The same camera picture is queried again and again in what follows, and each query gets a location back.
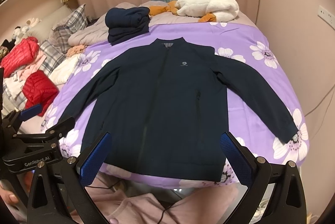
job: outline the navy blue jacket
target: navy blue jacket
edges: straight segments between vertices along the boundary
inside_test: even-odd
[[[227,87],[281,141],[297,133],[288,109],[255,69],[183,38],[157,39],[108,62],[60,121],[77,118],[97,98],[82,150],[109,132],[108,164],[145,175],[218,182],[225,163],[220,136],[229,130]]]

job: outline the jacket cuff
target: jacket cuff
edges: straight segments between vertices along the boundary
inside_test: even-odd
[[[287,127],[285,128],[285,132],[283,132],[282,138],[279,139],[281,139],[282,142],[287,144],[290,140],[292,140],[293,136],[296,135],[297,132],[298,128],[296,127],[294,122],[292,122],[289,125],[287,125]]]

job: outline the jacket zipper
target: jacket zipper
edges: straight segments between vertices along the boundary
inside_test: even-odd
[[[151,98],[151,103],[150,103],[150,106],[149,106],[149,109],[148,109],[147,116],[145,117],[144,128],[143,128],[143,133],[142,133],[141,147],[140,147],[140,152],[138,154],[138,160],[137,160],[137,164],[136,164],[136,170],[137,171],[138,171],[138,167],[139,167],[141,158],[143,156],[143,151],[144,151],[144,147],[145,147],[146,133],[147,133],[147,130],[148,130],[148,123],[150,121],[150,117],[151,117],[151,113],[153,111],[153,107],[155,106],[155,102],[156,102],[156,98],[157,98],[157,92],[158,92],[158,88],[160,86],[160,79],[161,79],[161,77],[163,75],[163,72],[164,72],[164,68],[165,68],[167,56],[169,54],[169,50],[170,50],[170,48],[168,48],[165,52],[163,63],[162,63],[162,66],[160,67],[160,71],[158,73],[156,87],[155,87],[155,90],[154,90],[152,98]]]
[[[198,140],[202,143],[203,142],[203,134],[201,129],[201,112],[200,112],[200,91],[196,91],[196,98],[195,98],[195,107],[197,110],[197,132],[198,132]]]

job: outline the folded navy clothing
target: folded navy clothing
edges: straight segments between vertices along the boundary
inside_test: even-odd
[[[108,42],[112,45],[149,32],[149,12],[147,7],[130,9],[112,8],[105,17]]]

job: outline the pink clothing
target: pink clothing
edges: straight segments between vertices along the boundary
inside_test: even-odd
[[[17,72],[18,79],[26,80],[31,74],[35,73],[40,68],[45,58],[46,56],[44,55],[43,51],[39,49],[35,59],[30,64],[27,64],[25,68]]]
[[[92,186],[108,188],[115,181],[114,177],[99,173]],[[157,224],[164,210],[150,193],[127,198],[121,189],[113,192],[111,189],[87,187],[86,190],[110,223]],[[235,184],[197,189],[166,210],[161,224],[216,224],[237,193]],[[76,211],[71,215],[73,220],[83,223]]]

